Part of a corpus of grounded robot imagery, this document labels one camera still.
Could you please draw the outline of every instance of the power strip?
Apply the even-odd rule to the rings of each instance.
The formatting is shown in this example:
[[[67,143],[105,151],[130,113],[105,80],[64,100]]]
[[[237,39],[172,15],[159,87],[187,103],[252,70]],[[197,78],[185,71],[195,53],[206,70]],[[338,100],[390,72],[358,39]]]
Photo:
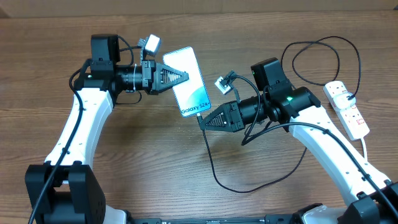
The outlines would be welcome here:
[[[355,105],[355,100],[347,100],[347,96],[352,94],[347,91],[341,81],[333,81],[327,83],[323,87],[323,91],[329,99],[333,109],[335,109],[337,116],[343,124],[349,138],[354,141],[363,139],[370,130],[361,113]]]

